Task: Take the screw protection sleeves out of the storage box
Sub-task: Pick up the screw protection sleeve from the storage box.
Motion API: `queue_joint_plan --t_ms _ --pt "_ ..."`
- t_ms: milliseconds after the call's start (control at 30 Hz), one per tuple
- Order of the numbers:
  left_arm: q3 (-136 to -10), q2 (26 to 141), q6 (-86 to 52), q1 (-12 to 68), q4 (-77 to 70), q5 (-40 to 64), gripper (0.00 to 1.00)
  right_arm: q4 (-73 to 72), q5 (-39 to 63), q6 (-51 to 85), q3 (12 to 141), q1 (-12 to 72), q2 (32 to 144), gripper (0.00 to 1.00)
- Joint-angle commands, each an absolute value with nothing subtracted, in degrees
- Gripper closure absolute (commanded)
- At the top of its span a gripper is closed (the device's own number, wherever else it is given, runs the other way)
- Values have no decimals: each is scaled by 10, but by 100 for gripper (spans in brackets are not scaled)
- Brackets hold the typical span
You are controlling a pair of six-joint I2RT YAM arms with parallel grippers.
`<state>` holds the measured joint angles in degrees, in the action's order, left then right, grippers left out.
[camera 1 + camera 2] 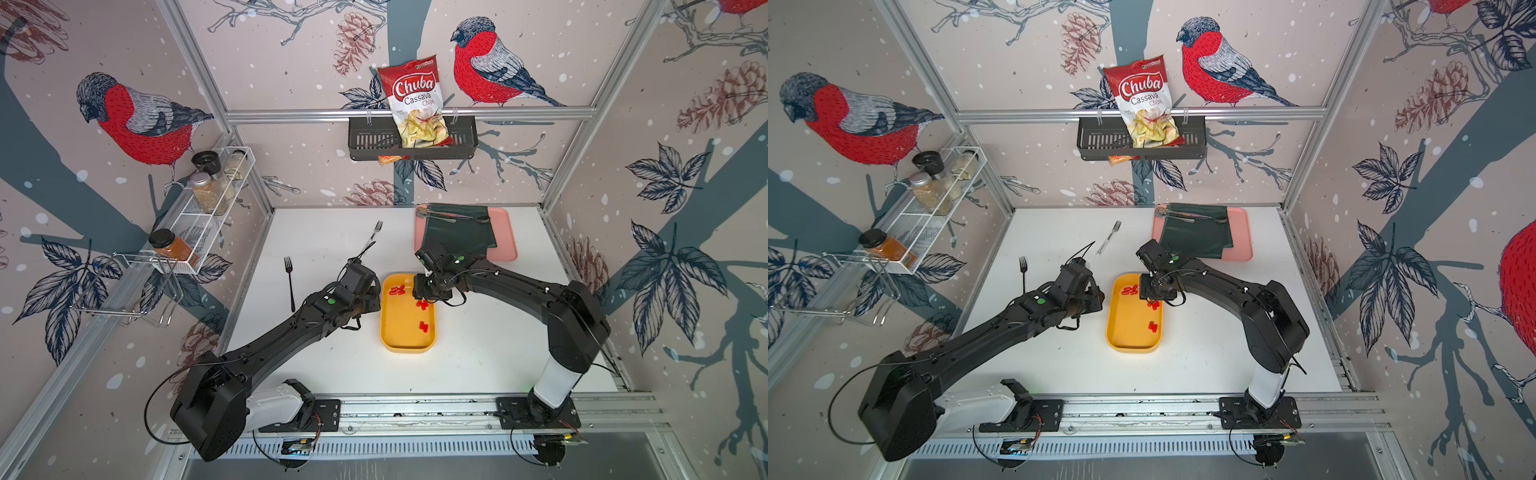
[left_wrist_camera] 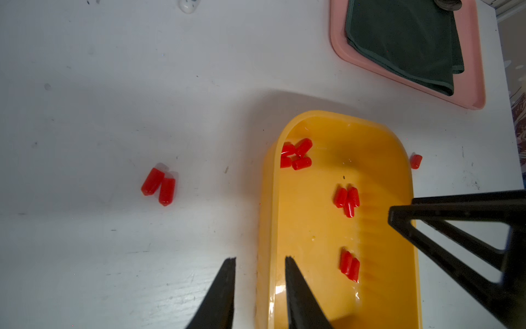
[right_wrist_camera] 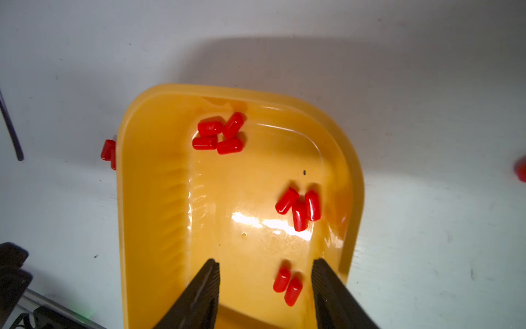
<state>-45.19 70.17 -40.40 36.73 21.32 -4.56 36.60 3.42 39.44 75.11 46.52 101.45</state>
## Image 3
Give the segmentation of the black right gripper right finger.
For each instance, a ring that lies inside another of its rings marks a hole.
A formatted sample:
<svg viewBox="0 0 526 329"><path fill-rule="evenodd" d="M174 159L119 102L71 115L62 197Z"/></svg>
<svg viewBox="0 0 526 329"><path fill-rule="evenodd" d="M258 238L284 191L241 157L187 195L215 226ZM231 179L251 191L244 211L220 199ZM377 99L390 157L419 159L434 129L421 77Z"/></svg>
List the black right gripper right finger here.
<svg viewBox="0 0 526 329"><path fill-rule="evenodd" d="M379 328L324 259L314 260L311 282L317 328Z"/></svg>

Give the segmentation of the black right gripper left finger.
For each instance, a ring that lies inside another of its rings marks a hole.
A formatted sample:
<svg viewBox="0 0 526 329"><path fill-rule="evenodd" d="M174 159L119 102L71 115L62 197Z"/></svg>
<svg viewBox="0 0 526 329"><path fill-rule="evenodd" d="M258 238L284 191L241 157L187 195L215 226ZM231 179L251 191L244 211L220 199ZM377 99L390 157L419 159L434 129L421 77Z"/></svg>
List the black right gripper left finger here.
<svg viewBox="0 0 526 329"><path fill-rule="evenodd" d="M220 283L220 264L208 259L154 328L214 328Z"/></svg>

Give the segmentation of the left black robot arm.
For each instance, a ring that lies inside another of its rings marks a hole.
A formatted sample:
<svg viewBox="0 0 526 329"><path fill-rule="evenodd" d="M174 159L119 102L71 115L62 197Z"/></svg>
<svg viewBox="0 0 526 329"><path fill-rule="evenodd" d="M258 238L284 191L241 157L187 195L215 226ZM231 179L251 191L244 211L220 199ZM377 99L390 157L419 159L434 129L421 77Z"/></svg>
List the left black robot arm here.
<svg viewBox="0 0 526 329"><path fill-rule="evenodd" d="M1 327L101 328L101 325L29 288L33 275L23 269L29 253L1 244Z"/></svg>

